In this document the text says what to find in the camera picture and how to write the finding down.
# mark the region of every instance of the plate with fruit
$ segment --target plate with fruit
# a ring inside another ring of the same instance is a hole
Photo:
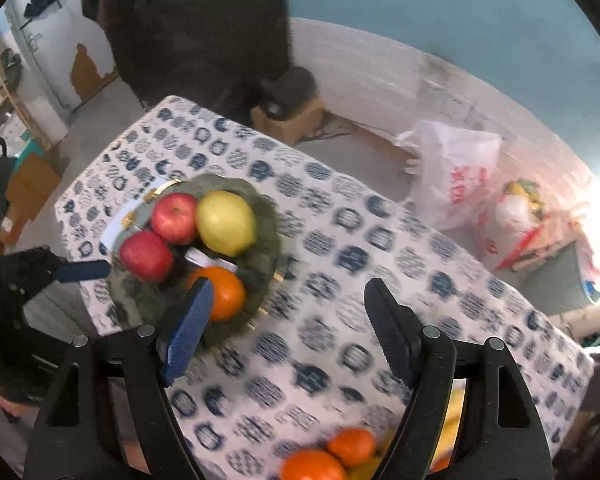
[[[156,323],[204,276],[215,297],[198,349],[211,348],[248,325],[279,278],[276,210],[242,179],[172,181],[149,192],[124,225],[107,279],[122,328]]]

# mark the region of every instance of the table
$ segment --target table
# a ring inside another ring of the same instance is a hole
[[[155,175],[244,178],[294,240],[282,288],[256,330],[195,357],[168,390],[193,453],[220,478],[273,478],[300,446],[364,424],[382,439],[410,392],[382,355],[362,305],[371,277],[452,338],[497,335],[520,365],[555,454],[592,363],[546,316],[465,250],[357,180],[179,97],[166,98],[102,152],[56,203],[71,260],[109,258],[107,219]],[[101,334],[122,311],[106,283],[80,290]]]

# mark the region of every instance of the cardboard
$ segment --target cardboard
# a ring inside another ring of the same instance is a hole
[[[260,107],[251,110],[251,119],[254,129],[293,146],[302,137],[310,137],[322,124],[324,108],[324,101],[314,97],[288,121],[270,119]]]
[[[0,224],[0,242],[6,247],[14,246],[26,224],[27,217],[16,205],[11,204]]]
[[[60,180],[46,160],[31,153],[11,176],[5,197],[20,216],[34,220]]]

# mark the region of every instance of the patterned tablecloth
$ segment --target patterned tablecloth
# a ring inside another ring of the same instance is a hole
[[[293,238],[285,282],[256,330],[193,359],[168,394],[193,453],[222,478],[270,478],[299,446],[339,426],[382,438],[410,393],[388,370],[363,309],[366,281],[449,336],[497,335],[520,364],[552,454],[592,374],[580,348],[465,250],[353,178],[187,100],[169,97],[110,144],[56,203],[72,260],[108,257],[100,235],[155,175],[205,171],[251,182]],[[121,311],[85,282],[100,333]]]

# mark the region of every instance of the red apple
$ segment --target red apple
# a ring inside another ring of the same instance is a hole
[[[120,261],[141,280],[158,283],[173,267],[173,254],[156,233],[140,231],[122,242]]]
[[[151,229],[173,245],[187,245],[196,237],[198,201],[187,193],[161,198],[151,214]]]

